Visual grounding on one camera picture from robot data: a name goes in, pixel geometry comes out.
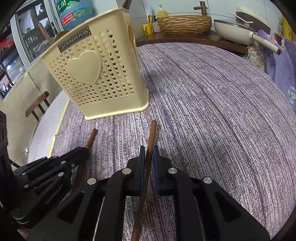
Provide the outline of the brown wooden chopstick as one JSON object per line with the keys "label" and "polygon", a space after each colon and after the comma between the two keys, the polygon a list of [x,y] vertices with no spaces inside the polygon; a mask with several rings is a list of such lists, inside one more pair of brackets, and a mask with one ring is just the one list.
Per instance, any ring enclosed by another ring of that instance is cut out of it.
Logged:
{"label": "brown wooden chopstick", "polygon": [[48,41],[49,45],[51,46],[53,44],[53,41],[50,38],[50,36],[48,35],[48,33],[45,30],[45,28],[43,27],[43,25],[41,23],[38,23],[38,27],[39,27],[41,33],[43,34],[43,36],[45,37],[45,39]]}
{"label": "brown wooden chopstick", "polygon": [[83,157],[83,160],[81,161],[81,163],[78,166],[76,176],[75,176],[75,179],[74,179],[74,184],[73,184],[73,187],[72,187],[72,190],[71,190],[71,194],[74,193],[74,191],[81,185],[81,183],[83,181],[84,169],[85,169],[85,166],[86,166],[86,162],[87,162],[87,160],[89,158],[90,149],[91,149],[92,144],[93,144],[93,142],[95,140],[96,134],[97,134],[97,129],[94,128],[92,130],[90,136],[89,136],[89,139],[88,139],[87,143],[86,143],[85,148],[87,149],[87,154]]}
{"label": "brown wooden chopstick", "polygon": [[122,7],[125,8],[126,10],[129,10],[131,4],[132,4],[132,0],[124,0]]}
{"label": "brown wooden chopstick", "polygon": [[130,239],[131,241],[139,240],[140,232],[142,229],[142,216],[144,212],[145,199],[147,195],[147,187],[148,187],[149,176],[151,172],[152,153],[153,153],[153,148],[154,148],[155,139],[156,139],[156,132],[157,132],[157,121],[153,120],[151,122],[149,139],[147,144],[147,152],[145,156],[144,186],[143,186],[142,196],[139,199],[138,210],[137,210],[137,214],[135,216],[135,220],[133,224],[132,236]]}

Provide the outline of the wooden chair with cushion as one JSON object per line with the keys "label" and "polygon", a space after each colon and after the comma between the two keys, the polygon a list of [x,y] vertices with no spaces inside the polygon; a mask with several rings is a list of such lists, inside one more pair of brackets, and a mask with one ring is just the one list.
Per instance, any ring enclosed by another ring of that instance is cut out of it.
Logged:
{"label": "wooden chair with cushion", "polygon": [[50,95],[49,92],[45,91],[39,97],[37,97],[33,101],[33,103],[27,108],[27,110],[25,112],[25,117],[28,118],[29,115],[31,114],[36,119],[36,121],[39,121],[40,118],[36,114],[35,109],[38,108],[42,114],[45,114],[46,111],[44,110],[44,108],[42,106],[42,102],[46,105],[46,107],[49,107],[50,102],[47,99],[49,97],[49,95]]}

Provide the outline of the cream plastic utensil holder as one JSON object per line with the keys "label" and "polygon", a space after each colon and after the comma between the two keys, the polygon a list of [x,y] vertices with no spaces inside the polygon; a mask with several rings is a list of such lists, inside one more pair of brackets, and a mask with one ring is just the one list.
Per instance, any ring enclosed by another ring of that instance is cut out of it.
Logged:
{"label": "cream plastic utensil holder", "polygon": [[87,120],[149,106],[130,13],[125,8],[86,20],[57,40],[41,60]]}

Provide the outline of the purple floral cloth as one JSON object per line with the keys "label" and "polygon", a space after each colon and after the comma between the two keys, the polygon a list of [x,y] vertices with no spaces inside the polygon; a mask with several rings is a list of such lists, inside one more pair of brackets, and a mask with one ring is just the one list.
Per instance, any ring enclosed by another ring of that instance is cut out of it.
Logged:
{"label": "purple floral cloth", "polygon": [[295,42],[282,38],[279,44],[263,30],[258,36],[281,49],[278,55],[269,49],[265,52],[266,73],[281,90],[292,109],[295,110]]}

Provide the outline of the woven brown basin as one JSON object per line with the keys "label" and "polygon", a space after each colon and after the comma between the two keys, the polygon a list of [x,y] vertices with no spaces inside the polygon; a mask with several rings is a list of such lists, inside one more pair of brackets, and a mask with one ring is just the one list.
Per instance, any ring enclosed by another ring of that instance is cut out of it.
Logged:
{"label": "woven brown basin", "polygon": [[169,35],[196,35],[209,32],[212,19],[199,15],[166,16],[160,18],[158,24],[161,31]]}

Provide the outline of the yellow soap bottle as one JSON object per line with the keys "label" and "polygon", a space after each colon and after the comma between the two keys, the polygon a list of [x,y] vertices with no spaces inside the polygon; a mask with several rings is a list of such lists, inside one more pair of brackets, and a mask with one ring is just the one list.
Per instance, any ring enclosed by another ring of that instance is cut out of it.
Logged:
{"label": "yellow soap bottle", "polygon": [[162,7],[162,5],[159,5],[159,11],[157,12],[157,19],[163,18],[163,17],[167,17],[168,16],[168,12],[166,10],[164,10],[164,8]]}

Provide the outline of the brass faucet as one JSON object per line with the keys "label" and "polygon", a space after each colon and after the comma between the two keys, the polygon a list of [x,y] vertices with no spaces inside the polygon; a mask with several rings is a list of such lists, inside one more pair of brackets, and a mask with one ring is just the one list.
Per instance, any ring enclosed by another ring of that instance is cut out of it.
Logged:
{"label": "brass faucet", "polygon": [[200,6],[195,6],[195,7],[193,7],[193,9],[194,10],[201,10],[201,13],[202,13],[202,15],[203,16],[207,16],[207,6],[206,6],[206,4],[205,4],[205,2],[204,1],[199,1],[199,3],[200,3]]}

